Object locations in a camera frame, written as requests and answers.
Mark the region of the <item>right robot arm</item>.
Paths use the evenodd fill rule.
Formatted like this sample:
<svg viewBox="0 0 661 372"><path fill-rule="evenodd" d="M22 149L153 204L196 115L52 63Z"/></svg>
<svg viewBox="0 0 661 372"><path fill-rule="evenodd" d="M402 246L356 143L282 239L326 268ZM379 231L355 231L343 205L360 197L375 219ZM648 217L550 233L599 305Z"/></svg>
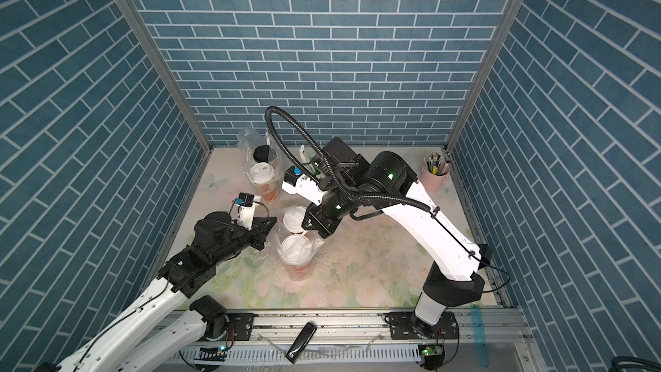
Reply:
<svg viewBox="0 0 661 372"><path fill-rule="evenodd" d="M374 208L370 219L386 215L404 227L432 257L433 264L411 316L411 328L422 338L448 333L448 308L479 301L485 280L479 274L492 260L492 249L464 236L433 202L417 174L393 152L372 162L348 149L336 156L324 153L315 164L318 179L301 165L286 170L283 189L309 201L304 226L323 238L334 234L346 216L359 220L361 207Z"/></svg>

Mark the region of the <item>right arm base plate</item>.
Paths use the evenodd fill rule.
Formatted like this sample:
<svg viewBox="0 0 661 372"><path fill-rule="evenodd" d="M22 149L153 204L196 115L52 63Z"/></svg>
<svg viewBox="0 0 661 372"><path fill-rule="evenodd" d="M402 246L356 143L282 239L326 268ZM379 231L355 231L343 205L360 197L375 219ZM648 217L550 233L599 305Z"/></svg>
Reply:
<svg viewBox="0 0 661 372"><path fill-rule="evenodd" d="M452 312L445 311L434 325L420 320L413 312L390 312L384 316L391 339L458 339L459 326Z"/></svg>

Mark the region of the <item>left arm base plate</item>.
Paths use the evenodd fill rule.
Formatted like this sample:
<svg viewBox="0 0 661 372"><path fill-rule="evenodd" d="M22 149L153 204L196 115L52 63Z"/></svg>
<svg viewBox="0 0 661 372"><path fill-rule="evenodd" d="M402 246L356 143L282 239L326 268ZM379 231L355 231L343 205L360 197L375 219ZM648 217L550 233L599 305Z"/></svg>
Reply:
<svg viewBox="0 0 661 372"><path fill-rule="evenodd" d="M228 313L207 325L207 341L247 342L251 338L256 315L254 313Z"/></svg>

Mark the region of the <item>clear plastic carrier bag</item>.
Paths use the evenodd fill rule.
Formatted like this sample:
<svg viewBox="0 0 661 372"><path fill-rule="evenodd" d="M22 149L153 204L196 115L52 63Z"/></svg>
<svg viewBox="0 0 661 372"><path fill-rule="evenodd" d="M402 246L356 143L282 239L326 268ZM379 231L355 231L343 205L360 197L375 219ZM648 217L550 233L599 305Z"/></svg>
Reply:
<svg viewBox="0 0 661 372"><path fill-rule="evenodd" d="M239 130L237 147L242 154L244 173L256 194L267 205L278 203L283 179L280 148L269 134L260 134L253 127Z"/></svg>

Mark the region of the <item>orange cup white lid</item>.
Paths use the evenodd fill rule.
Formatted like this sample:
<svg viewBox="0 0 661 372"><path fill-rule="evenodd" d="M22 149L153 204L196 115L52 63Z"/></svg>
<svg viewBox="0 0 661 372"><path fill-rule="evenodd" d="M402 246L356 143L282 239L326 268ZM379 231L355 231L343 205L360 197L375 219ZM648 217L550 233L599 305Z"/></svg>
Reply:
<svg viewBox="0 0 661 372"><path fill-rule="evenodd" d="M269 163L256 163L248 171L256 193L267 204L275 204L280 198L280 183L275 168Z"/></svg>

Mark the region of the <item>red cup white lid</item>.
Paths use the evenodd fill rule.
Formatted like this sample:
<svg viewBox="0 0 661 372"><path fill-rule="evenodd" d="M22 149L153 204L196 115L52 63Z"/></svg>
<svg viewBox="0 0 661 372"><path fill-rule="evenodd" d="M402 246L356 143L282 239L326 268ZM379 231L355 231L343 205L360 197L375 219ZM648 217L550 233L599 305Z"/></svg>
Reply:
<svg viewBox="0 0 661 372"><path fill-rule="evenodd" d="M308 279L313 268L313 243L305 234L289 235L282 241L279 256L293 281Z"/></svg>
<svg viewBox="0 0 661 372"><path fill-rule="evenodd" d="M305 232L303 227L305 215L306 207L292 206L286 208L283 212L282 225L291 234L303 234Z"/></svg>

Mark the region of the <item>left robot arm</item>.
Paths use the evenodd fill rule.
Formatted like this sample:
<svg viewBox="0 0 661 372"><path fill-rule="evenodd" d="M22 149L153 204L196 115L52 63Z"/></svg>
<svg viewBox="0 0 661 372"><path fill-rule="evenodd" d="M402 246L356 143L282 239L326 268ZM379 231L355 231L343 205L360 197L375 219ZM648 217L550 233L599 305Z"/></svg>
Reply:
<svg viewBox="0 0 661 372"><path fill-rule="evenodd" d="M246 248L263 250L277 223L273 216L232 218L213 212L195 225L191 245L172 256L140 296L96 337L59 363L39 371L153 371L200 339L230 348L248 339L252 316L235 323L211 296L196 292L217 265Z"/></svg>

